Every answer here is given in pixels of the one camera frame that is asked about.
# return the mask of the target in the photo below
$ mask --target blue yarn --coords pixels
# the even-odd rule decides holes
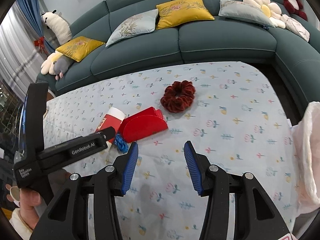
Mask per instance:
[[[118,133],[114,141],[115,145],[118,147],[119,151],[126,153],[129,150],[128,144],[123,140],[121,135]]]

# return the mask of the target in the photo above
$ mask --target curtain tieback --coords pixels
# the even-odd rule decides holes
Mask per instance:
[[[44,36],[40,37],[39,40],[34,41],[35,46],[39,47],[39,52],[40,53],[45,53],[45,49],[44,49]]]

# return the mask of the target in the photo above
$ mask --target metal screw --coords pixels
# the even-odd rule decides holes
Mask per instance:
[[[106,167],[105,170],[106,170],[106,172],[113,172],[115,170],[115,168],[114,168],[114,166],[109,165],[109,166]]]
[[[253,174],[250,173],[250,172],[247,172],[244,176],[245,176],[247,179],[253,179]]]
[[[218,171],[218,170],[219,170],[219,167],[216,166],[216,165],[211,165],[211,166],[209,167],[209,170],[210,170],[210,171]]]
[[[70,175],[71,180],[77,180],[78,178],[79,178],[79,175],[76,173]]]

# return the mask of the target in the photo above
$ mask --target table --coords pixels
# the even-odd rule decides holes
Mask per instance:
[[[168,85],[183,80],[193,82],[195,100],[185,112],[170,114],[160,99]],[[183,155],[187,140],[229,173],[252,172],[293,229],[297,175],[292,136],[274,90],[253,66],[210,62],[147,70],[79,88],[47,106],[45,147],[94,132],[112,106],[127,115],[150,106],[162,110],[169,129],[138,141],[131,188],[116,199],[124,240],[199,238],[207,198],[193,189]],[[66,170],[81,176],[95,174],[119,154],[111,148]],[[233,239],[233,195],[230,213],[228,239]],[[88,217],[94,239],[92,196]]]

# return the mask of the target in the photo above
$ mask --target sofa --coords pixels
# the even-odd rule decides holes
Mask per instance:
[[[74,38],[85,36],[107,42],[125,19],[156,8],[170,0],[104,0],[71,26]],[[272,0],[282,9],[283,0]],[[217,16],[220,0],[203,0],[214,21],[190,22],[178,27],[122,40],[108,48],[95,49],[74,63],[64,77],[39,74],[56,95],[94,82],[170,65],[209,61],[243,61],[273,67],[303,115],[308,102],[320,101],[320,31],[291,15],[310,32],[309,43],[288,30],[269,28]]]

